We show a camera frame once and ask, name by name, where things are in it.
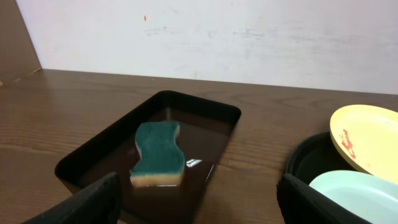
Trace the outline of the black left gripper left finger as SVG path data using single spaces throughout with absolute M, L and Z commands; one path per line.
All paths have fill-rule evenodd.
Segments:
M 112 172 L 24 224 L 116 224 L 121 205 L 121 181 Z

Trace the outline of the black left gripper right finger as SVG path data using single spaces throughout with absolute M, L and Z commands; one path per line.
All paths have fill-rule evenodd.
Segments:
M 286 223 L 367 223 L 291 174 L 279 180 L 277 202 Z

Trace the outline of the green and yellow sponge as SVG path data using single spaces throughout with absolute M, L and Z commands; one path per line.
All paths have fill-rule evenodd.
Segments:
M 175 121 L 140 124 L 135 135 L 140 159 L 130 170 L 135 188 L 178 186 L 185 170 L 185 156 L 177 146 L 180 125 Z

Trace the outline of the light green plate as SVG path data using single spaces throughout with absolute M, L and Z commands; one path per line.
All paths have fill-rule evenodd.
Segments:
M 370 223 L 397 223 L 397 185 L 350 170 L 334 170 L 314 178 L 310 186 Z

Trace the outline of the yellow plate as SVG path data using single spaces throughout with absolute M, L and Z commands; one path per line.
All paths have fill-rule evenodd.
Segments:
M 397 112 L 371 105 L 348 105 L 330 118 L 330 136 L 355 170 L 397 183 Z

